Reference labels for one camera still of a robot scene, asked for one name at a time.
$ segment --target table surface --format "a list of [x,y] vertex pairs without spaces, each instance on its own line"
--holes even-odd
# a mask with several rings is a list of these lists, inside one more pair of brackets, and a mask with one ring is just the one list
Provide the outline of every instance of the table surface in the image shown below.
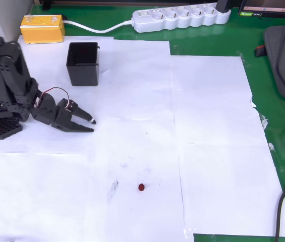
[[[156,7],[53,5],[49,11],[44,12],[40,5],[34,5],[31,14],[64,14],[70,21],[103,30],[130,20],[133,11]],[[240,56],[252,90],[253,102],[257,105],[256,109],[268,119],[265,135],[267,141],[275,148],[275,151],[271,151],[271,155],[281,186],[285,188],[285,98],[278,93],[268,57],[256,58],[254,56],[254,49],[264,44],[265,29],[274,25],[285,25],[285,19],[240,17],[238,9],[232,9],[231,17],[225,25],[189,27],[150,33],[137,33],[132,27],[124,26],[102,35],[71,25],[66,25],[65,29],[66,35],[73,36],[113,36],[121,40],[169,41],[172,55]],[[210,242],[274,241],[272,237],[201,234],[194,235],[194,239]]]

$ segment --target monitor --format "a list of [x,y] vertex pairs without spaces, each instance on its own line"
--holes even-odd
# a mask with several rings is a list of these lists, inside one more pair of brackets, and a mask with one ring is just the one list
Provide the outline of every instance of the monitor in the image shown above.
[[285,0],[243,0],[239,15],[285,18]]

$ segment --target small red ball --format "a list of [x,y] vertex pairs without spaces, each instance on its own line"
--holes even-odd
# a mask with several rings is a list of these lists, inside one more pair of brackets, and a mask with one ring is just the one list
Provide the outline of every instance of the small red ball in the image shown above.
[[139,191],[143,191],[143,190],[144,190],[144,185],[143,185],[143,184],[140,184],[140,185],[138,186],[138,189],[139,189]]

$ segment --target screen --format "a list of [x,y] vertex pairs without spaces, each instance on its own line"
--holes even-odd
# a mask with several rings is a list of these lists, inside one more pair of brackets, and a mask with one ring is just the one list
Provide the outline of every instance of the screen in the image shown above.
[[243,6],[244,11],[285,13],[285,0],[247,0]]

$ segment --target white power strip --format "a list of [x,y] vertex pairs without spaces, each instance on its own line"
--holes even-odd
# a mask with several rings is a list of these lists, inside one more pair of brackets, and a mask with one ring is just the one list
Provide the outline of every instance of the white power strip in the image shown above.
[[162,29],[199,27],[201,25],[225,24],[231,10],[220,13],[216,3],[138,10],[132,14],[132,26],[139,33]]

